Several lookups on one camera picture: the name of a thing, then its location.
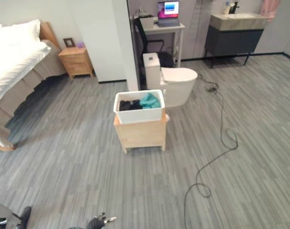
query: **black chair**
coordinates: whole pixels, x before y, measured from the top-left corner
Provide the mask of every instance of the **black chair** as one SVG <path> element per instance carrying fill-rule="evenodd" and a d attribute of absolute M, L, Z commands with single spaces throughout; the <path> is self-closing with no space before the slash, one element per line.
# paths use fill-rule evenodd
<path fill-rule="evenodd" d="M 137 26 L 139 32 L 141 41 L 143 43 L 143 51 L 141 53 L 141 61 L 143 62 L 143 54 L 148 53 L 148 44 L 149 43 L 161 43 L 160 51 L 158 52 L 158 57 L 160 60 L 161 67 L 165 68 L 174 68 L 175 64 L 173 62 L 172 56 L 167 52 L 162 52 L 162 49 L 164 47 L 164 40 L 147 40 L 145 31 L 143 29 L 143 26 L 141 24 L 140 18 L 134 19 L 134 24 Z"/>

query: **striped floor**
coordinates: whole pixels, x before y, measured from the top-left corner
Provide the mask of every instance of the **striped floor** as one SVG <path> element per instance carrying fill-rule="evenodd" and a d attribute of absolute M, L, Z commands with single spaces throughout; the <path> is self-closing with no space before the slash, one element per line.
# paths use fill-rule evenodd
<path fill-rule="evenodd" d="M 290 60 L 281 55 L 183 62 L 219 83 L 224 123 L 239 148 L 200 175 L 211 198 L 188 196 L 189 229 L 290 229 Z M 86 226 L 101 211 L 110 229 L 182 229 L 183 199 L 199 168 L 226 149 L 218 95 L 197 81 L 182 107 L 168 109 L 166 151 L 125 155 L 113 127 L 125 82 L 50 78 L 8 127 L 19 148 L 0 152 L 0 203 L 31 205 L 28 229 Z"/>

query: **wooden stand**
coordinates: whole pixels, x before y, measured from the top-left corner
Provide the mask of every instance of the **wooden stand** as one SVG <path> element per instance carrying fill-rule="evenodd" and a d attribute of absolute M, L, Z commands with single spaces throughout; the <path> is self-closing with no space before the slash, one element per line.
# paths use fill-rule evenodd
<path fill-rule="evenodd" d="M 127 148 L 151 146 L 161 146 L 164 151 L 166 123 L 165 111 L 161 120 L 153 122 L 121 124 L 117 115 L 114 118 L 114 127 L 125 153 L 127 153 Z"/>
<path fill-rule="evenodd" d="M 86 48 L 66 48 L 58 55 L 72 80 L 75 75 L 93 75 L 93 66 Z"/>

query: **white toilet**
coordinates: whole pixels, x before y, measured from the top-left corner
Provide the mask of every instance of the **white toilet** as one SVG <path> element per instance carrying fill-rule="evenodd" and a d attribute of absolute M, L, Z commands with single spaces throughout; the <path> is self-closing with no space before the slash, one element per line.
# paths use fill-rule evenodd
<path fill-rule="evenodd" d="M 147 88 L 161 89 L 166 107 L 185 104 L 198 74 L 188 68 L 161 68 L 156 53 L 145 53 L 143 59 Z"/>

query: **black cable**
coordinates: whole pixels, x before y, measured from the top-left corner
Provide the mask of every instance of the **black cable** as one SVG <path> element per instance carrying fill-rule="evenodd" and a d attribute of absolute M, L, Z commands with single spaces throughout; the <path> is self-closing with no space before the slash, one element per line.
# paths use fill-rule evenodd
<path fill-rule="evenodd" d="M 209 186 L 207 186 L 206 184 L 204 183 L 199 183 L 198 182 L 198 177 L 199 177 L 199 174 L 200 172 L 205 169 L 207 166 L 209 166 L 211 163 L 213 163 L 214 161 L 216 161 L 217 159 L 221 158 L 222 156 L 224 156 L 225 154 L 231 152 L 231 151 L 234 151 L 238 148 L 238 139 L 237 139 L 237 136 L 236 136 L 236 133 L 231 130 L 231 129 L 226 129 L 226 135 L 227 137 L 235 143 L 235 147 L 229 147 L 223 140 L 223 110 L 224 110 L 224 106 L 225 106 L 225 99 L 223 97 L 223 95 L 218 92 L 218 88 L 219 88 L 219 85 L 215 82 L 210 82 L 210 81 L 207 81 L 206 79 L 203 78 L 203 76 L 201 74 L 199 74 L 199 79 L 205 83 L 208 83 L 208 84 L 212 84 L 213 86 L 208 88 L 206 91 L 210 92 L 210 93 L 214 93 L 214 94 L 218 94 L 221 96 L 222 98 L 222 103 L 221 103 L 221 126 L 220 126 L 220 140 L 221 140 L 221 143 L 223 144 L 223 146 L 225 148 L 227 148 L 228 150 L 225 151 L 224 153 L 222 153 L 221 155 L 219 155 L 218 157 L 215 157 L 213 160 L 211 160 L 210 162 L 208 162 L 206 165 L 204 165 L 202 168 L 200 168 L 196 174 L 196 182 L 192 185 L 189 186 L 187 192 L 185 193 L 185 197 L 184 197 L 184 226 L 185 226 L 185 229 L 187 229 L 187 225 L 186 225 L 186 200 L 187 200 L 187 195 L 188 193 L 193 189 L 193 187 L 197 187 L 197 190 L 198 190 L 198 193 L 204 197 L 204 198 L 210 198 L 211 195 L 212 195 L 212 191 L 211 189 L 209 188 Z M 208 194 L 204 194 L 201 192 L 201 190 L 199 189 L 199 187 L 202 186 L 204 188 L 206 188 L 208 190 Z"/>

